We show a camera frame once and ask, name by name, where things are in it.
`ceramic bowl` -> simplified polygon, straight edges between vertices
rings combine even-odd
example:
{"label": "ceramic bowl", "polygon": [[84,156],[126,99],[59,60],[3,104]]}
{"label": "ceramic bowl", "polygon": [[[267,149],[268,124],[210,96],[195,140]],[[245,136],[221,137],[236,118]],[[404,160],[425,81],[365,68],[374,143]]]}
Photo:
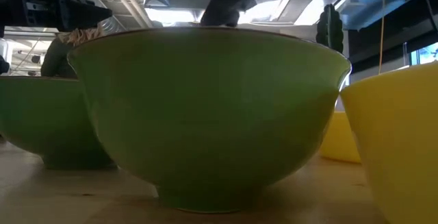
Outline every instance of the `ceramic bowl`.
{"label": "ceramic bowl", "polygon": [[349,62],[288,36],[152,29],[69,55],[105,150],[169,207],[240,209],[322,141]]}
{"label": "ceramic bowl", "polygon": [[438,223],[438,62],[354,83],[342,100],[392,224]]}
{"label": "ceramic bowl", "polygon": [[320,154],[324,158],[360,163],[356,141],[345,112],[335,112],[328,125]]}
{"label": "ceramic bowl", "polygon": [[91,126],[77,80],[0,77],[0,134],[49,169],[113,165]]}

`window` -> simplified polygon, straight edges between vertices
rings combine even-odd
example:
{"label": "window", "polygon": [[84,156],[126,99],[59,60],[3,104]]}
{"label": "window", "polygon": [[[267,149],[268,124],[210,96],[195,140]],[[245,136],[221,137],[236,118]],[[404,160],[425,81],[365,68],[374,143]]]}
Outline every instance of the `window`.
{"label": "window", "polygon": [[348,75],[344,80],[344,85],[349,86],[350,85],[350,75]]}
{"label": "window", "polygon": [[411,64],[427,64],[438,61],[438,42],[411,53]]}

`table surface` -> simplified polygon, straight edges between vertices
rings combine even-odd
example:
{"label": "table surface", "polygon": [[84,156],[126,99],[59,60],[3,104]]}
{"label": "table surface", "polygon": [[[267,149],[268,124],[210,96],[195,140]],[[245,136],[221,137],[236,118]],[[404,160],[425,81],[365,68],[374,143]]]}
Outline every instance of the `table surface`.
{"label": "table surface", "polygon": [[314,158],[251,209],[191,214],[160,206],[155,188],[122,170],[49,171],[0,143],[2,224],[384,224],[360,165]]}

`cactus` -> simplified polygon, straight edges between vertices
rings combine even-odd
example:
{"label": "cactus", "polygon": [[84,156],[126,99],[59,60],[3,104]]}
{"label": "cactus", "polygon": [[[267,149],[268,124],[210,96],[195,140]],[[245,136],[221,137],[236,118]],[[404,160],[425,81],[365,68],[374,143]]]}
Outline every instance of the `cactus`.
{"label": "cactus", "polygon": [[336,11],[334,5],[326,5],[318,22],[316,42],[342,53],[344,51],[343,41],[344,33],[339,12]]}

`hair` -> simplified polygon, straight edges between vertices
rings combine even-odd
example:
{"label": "hair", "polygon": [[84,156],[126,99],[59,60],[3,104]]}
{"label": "hair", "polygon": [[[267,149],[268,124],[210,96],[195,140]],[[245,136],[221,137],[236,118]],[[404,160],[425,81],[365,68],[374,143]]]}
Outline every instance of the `hair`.
{"label": "hair", "polygon": [[75,29],[72,32],[60,33],[57,37],[62,43],[78,46],[84,42],[99,38],[101,36],[103,36],[102,26],[97,25],[97,28]]}

